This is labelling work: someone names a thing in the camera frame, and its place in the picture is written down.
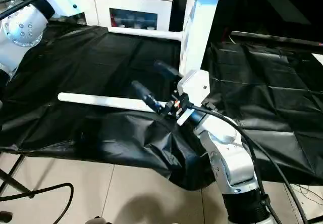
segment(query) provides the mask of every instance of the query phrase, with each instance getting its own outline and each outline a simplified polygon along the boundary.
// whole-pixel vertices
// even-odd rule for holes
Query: black mat
[[[136,79],[158,100],[170,82],[155,60],[178,67],[178,42],[51,25],[24,57],[0,112],[0,151],[148,167],[188,190],[214,177],[191,132],[151,113],[59,102],[59,92],[136,98]],[[208,47],[210,101],[280,163],[293,183],[323,184],[323,66],[312,55],[219,44]],[[265,180],[280,181],[262,155]]]

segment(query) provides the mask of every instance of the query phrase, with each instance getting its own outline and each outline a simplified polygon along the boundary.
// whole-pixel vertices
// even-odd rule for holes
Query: tripod leg
[[[0,169],[0,179],[2,179],[7,184],[14,187],[16,190],[19,190],[22,193],[30,192],[25,186],[20,184],[17,180],[12,178],[9,174]]]
[[[20,155],[17,161],[15,162],[14,166],[11,168],[10,172],[8,173],[9,176],[12,177],[12,175],[16,172],[19,165],[22,163],[22,161],[25,159],[23,155]],[[3,194],[5,188],[7,186],[7,182],[4,181],[2,185],[0,186],[0,196]]]

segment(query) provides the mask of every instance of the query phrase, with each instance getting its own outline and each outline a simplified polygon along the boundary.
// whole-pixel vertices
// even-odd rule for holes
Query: black cable
[[[268,208],[269,212],[272,214],[272,216],[273,216],[273,218],[274,218],[275,222],[276,222],[277,224],[282,224],[282,221],[279,219],[279,217],[278,217],[278,215],[276,214],[276,212],[274,211],[274,209],[273,209],[272,205],[270,205],[270,204],[267,204],[267,203],[266,203],[266,206],[267,206],[267,208]]]
[[[195,105],[191,105],[191,106],[189,106],[189,108],[194,109],[194,110],[197,110],[197,111],[200,111],[200,112],[203,112],[203,113],[206,113],[206,114],[209,114],[209,115],[212,115],[214,117],[217,117],[217,118],[223,120],[224,122],[228,123],[234,129],[236,129],[241,134],[241,136],[243,136],[245,138],[245,140],[247,142],[247,145],[248,145],[248,147],[250,149],[251,157],[252,157],[252,160],[253,161],[256,161],[256,158],[255,158],[255,155],[254,155],[253,147],[250,144],[250,142],[252,142],[252,144],[254,144],[257,148],[259,148],[260,151],[263,152],[266,155],[266,157],[269,159],[269,161],[274,165],[274,167],[277,169],[277,171],[279,172],[279,174],[282,176],[283,181],[284,181],[285,185],[287,186],[288,191],[290,192],[293,200],[295,201],[296,207],[297,207],[297,209],[298,209],[298,211],[299,211],[299,213],[301,215],[301,218],[302,218],[304,224],[308,224],[308,221],[307,221],[305,212],[304,212],[301,204],[299,203],[299,201],[298,201],[298,199],[297,199],[297,197],[296,197],[296,195],[295,195],[295,193],[294,193],[291,185],[289,184],[288,180],[286,179],[284,173],[282,172],[282,170],[280,169],[280,167],[278,166],[278,164],[272,159],[272,157],[269,155],[269,153],[261,145],[259,145],[256,141],[253,141],[239,126],[237,126],[236,124],[234,124],[232,121],[230,121],[228,118],[226,118],[222,114],[220,114],[218,112],[215,112],[215,111],[210,111],[210,110],[207,110],[207,109],[204,109],[204,108],[201,108],[201,107],[197,107]],[[259,174],[257,172],[258,172],[258,167],[257,167],[257,164],[255,164],[255,173],[256,173],[256,176],[258,177]]]
[[[10,2],[10,0],[0,0],[0,4]]]
[[[36,0],[25,0],[25,1],[15,5],[15,6],[7,9],[6,11],[4,11],[4,12],[2,12],[0,14],[0,20],[4,19],[5,17],[8,17],[9,15],[13,14],[14,12],[16,12],[16,11],[24,8],[25,6],[33,3],[34,1],[36,1]]]
[[[307,186],[307,188],[304,188],[304,187],[302,187],[300,185],[297,185],[297,184],[295,184],[295,185],[299,187],[299,190],[301,191],[301,193],[303,193],[303,191],[301,190],[301,188],[307,190],[307,192],[306,193],[303,193],[303,194],[307,194],[309,192],[309,185]]]
[[[30,191],[30,192],[22,193],[22,194],[18,194],[18,195],[0,197],[0,202],[8,201],[8,200],[16,200],[16,199],[20,199],[20,198],[24,198],[24,197],[29,197],[30,195],[37,195],[37,194],[41,194],[41,193],[48,192],[48,191],[51,191],[51,190],[59,189],[59,188],[62,188],[62,187],[70,187],[71,194],[70,194],[70,199],[69,199],[65,209],[63,210],[62,214],[53,223],[53,224],[57,224],[62,219],[62,217],[65,215],[65,213],[67,212],[68,208],[70,207],[70,205],[72,203],[72,199],[73,199],[73,195],[74,195],[74,187],[73,187],[73,185],[71,183],[59,184],[59,185],[47,187],[47,188],[40,189],[40,190],[34,190],[34,191]]]

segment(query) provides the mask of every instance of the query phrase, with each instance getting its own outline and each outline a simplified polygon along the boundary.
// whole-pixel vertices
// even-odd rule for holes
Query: white cabinet
[[[172,0],[93,0],[93,2],[91,9],[85,12],[88,25],[169,30]]]

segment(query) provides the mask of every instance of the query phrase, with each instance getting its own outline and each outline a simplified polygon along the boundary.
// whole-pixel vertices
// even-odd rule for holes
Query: white metal pole
[[[170,40],[182,40],[182,32],[172,32],[172,31],[155,31],[155,30],[141,30],[133,28],[119,28],[119,27],[109,27],[109,32],[136,35],[136,36],[146,36],[146,37],[156,37]]]
[[[179,70],[182,75],[201,68],[216,8],[217,2],[187,1]]]
[[[140,99],[126,99],[117,97],[96,96],[87,94],[73,94],[73,93],[59,93],[58,99],[60,101],[101,105],[113,108],[130,109],[138,111],[153,112],[145,102]]]

